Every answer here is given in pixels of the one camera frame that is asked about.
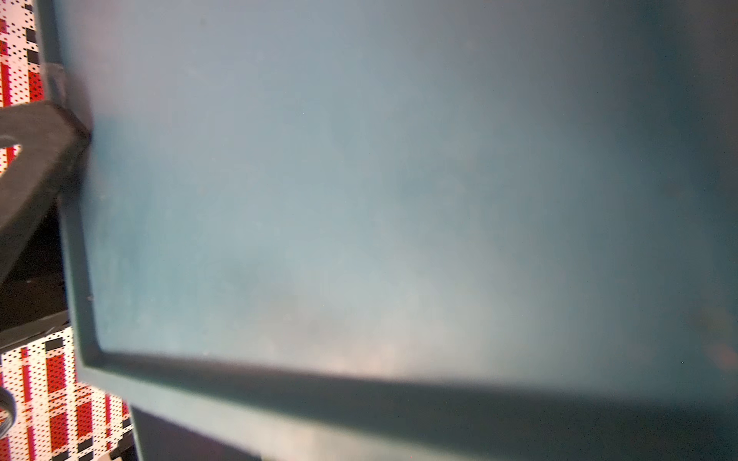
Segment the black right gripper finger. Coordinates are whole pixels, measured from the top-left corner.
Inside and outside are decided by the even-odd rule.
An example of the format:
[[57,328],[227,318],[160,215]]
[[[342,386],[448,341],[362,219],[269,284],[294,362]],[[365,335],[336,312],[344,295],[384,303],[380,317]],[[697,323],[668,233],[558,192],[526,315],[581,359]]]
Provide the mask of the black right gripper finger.
[[90,131],[52,101],[1,110],[1,146],[21,153],[1,175],[1,278],[5,280],[90,145]]

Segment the teal drawer cabinet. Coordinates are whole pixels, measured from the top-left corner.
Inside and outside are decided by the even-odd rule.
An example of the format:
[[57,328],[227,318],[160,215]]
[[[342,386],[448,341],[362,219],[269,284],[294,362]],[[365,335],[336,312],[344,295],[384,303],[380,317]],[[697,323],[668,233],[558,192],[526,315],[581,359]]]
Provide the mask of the teal drawer cabinet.
[[284,460],[737,456],[733,1],[57,1],[79,373]]

